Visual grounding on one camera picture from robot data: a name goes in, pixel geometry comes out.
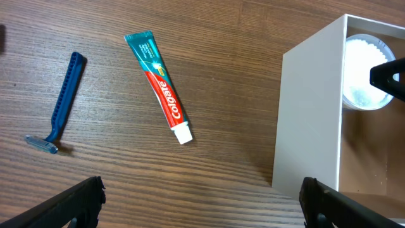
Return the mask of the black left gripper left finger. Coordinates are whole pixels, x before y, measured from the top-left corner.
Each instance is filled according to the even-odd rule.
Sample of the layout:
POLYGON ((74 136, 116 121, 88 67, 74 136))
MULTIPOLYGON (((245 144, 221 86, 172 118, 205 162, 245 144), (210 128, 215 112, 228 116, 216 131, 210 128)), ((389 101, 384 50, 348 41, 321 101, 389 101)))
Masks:
POLYGON ((1 227, 96 228, 99 212, 106 202, 105 187, 100 176, 89 177, 41 204, 3 223, 1 227))

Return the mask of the blue disposable razor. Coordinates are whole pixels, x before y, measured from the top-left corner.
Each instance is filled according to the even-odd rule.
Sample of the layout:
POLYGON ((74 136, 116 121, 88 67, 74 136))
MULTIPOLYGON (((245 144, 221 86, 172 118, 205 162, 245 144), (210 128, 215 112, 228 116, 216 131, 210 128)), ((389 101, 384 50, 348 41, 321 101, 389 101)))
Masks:
POLYGON ((28 145, 50 154, 56 154, 58 152, 58 147, 55 145, 55 142, 61 137, 65 129, 86 63, 86 58, 80 53, 72 52, 66 75, 51 116, 51 132, 45 139, 26 135, 25 141, 28 145))

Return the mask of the cotton swab round container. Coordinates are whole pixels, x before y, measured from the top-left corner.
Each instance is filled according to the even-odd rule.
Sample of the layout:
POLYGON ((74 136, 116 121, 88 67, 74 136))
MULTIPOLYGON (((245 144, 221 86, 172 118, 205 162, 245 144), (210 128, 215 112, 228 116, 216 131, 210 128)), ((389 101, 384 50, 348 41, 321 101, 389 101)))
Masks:
POLYGON ((370 84, 370 70, 394 61, 391 49, 379 38, 356 34, 346 39, 343 76, 343 107, 373 111, 388 105, 393 96, 370 84))

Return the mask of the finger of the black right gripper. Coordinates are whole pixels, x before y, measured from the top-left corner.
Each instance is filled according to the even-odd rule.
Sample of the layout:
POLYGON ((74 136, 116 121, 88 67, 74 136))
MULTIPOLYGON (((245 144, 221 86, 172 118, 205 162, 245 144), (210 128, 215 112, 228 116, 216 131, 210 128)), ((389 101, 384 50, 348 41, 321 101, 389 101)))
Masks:
POLYGON ((404 58, 374 66, 370 70, 370 84, 393 97, 404 101, 404 84, 394 75, 404 72, 404 58))

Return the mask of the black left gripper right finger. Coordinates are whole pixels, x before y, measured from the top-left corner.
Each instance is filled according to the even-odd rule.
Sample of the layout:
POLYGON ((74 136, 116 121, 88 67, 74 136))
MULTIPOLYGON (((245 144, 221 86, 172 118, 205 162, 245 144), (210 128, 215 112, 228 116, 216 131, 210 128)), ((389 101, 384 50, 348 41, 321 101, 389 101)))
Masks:
POLYGON ((299 202, 305 218, 305 228, 402 227, 312 177, 303 179, 299 202))

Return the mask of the Colgate toothpaste tube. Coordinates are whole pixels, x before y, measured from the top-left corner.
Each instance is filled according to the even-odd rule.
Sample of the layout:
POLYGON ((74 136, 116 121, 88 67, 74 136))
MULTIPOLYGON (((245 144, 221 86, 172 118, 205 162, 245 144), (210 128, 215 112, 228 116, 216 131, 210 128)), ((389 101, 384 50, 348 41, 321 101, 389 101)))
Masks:
POLYGON ((171 131, 174 132, 178 142, 185 144, 193 140, 188 119, 173 88, 153 33, 148 30, 126 35, 124 39, 144 71, 165 114, 168 125, 171 131))

